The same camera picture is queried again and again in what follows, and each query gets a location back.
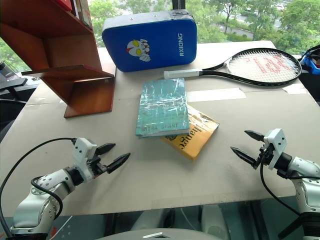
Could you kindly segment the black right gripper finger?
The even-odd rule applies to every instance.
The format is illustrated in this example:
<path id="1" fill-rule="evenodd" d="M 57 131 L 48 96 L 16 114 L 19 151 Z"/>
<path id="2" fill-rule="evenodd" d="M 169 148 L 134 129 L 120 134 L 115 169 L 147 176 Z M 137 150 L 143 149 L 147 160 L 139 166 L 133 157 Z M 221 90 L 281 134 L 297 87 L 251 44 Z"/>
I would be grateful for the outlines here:
<path id="1" fill-rule="evenodd" d="M 265 136 L 262 133 L 256 132 L 254 130 L 245 130 L 244 132 L 256 141 L 264 142 Z"/>
<path id="2" fill-rule="evenodd" d="M 241 160 L 250 164 L 255 170 L 257 169 L 259 164 L 253 157 L 247 155 L 245 152 L 243 152 L 242 150 L 240 150 L 237 147 L 231 146 L 230 148 Z"/>

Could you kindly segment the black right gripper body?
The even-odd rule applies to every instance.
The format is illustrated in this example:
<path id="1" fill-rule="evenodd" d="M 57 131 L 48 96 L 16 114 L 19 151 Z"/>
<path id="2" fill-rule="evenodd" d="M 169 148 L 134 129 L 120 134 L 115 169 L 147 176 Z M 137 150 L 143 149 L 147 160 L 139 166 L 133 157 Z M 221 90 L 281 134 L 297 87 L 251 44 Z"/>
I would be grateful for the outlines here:
<path id="1" fill-rule="evenodd" d="M 257 166 L 259 166 L 260 164 L 261 165 L 264 164 L 264 165 L 268 166 L 274 157 L 274 154 L 273 154 L 274 150 L 275 150 L 275 148 L 272 143 L 270 143 L 269 145 L 264 143 L 259 149 L 259 155 L 257 158 Z"/>

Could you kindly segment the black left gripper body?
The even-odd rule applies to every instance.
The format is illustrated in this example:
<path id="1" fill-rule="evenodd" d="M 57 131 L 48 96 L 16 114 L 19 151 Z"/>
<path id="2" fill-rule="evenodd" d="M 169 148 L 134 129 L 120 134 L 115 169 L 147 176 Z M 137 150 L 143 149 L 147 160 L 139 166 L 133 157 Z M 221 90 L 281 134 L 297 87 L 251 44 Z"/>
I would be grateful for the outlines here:
<path id="1" fill-rule="evenodd" d="M 87 160 L 87 167 L 92 173 L 93 178 L 99 177 L 108 170 L 105 164 L 101 164 L 101 158 L 96 154 L 94 154 L 91 159 Z"/>

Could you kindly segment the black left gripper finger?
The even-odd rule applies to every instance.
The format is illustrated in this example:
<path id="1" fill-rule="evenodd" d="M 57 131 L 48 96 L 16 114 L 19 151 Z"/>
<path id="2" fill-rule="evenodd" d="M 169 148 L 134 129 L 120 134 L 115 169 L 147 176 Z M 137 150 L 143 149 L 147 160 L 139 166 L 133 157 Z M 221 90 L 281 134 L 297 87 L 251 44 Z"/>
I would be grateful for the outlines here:
<path id="1" fill-rule="evenodd" d="M 115 143 L 106 143 L 101 146 L 98 146 L 95 150 L 95 155 L 100 156 L 108 153 L 113 147 L 115 147 Z"/>
<path id="2" fill-rule="evenodd" d="M 118 158 L 116 158 L 111 164 L 107 166 L 107 173 L 111 174 L 115 170 L 117 170 L 119 167 L 121 167 L 130 157 L 130 153 L 125 153 Z"/>

